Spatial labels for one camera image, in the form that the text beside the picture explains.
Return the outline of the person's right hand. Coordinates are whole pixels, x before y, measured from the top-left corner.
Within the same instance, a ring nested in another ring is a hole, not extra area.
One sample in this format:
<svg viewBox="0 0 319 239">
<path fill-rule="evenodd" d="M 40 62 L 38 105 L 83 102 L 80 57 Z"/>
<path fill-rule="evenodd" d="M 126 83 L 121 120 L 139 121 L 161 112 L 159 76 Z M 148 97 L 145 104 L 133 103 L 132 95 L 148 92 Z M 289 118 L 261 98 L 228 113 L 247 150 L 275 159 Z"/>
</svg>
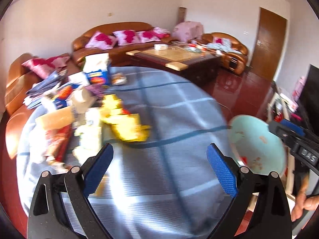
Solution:
<svg viewBox="0 0 319 239">
<path fill-rule="evenodd" d="M 300 188 L 297 194 L 295 206 L 291 212 L 291 220 L 293 222 L 302 216 L 303 210 L 313 211 L 318 207 L 318 195 L 307 198 L 305 192 L 305 188 Z"/>
</svg>

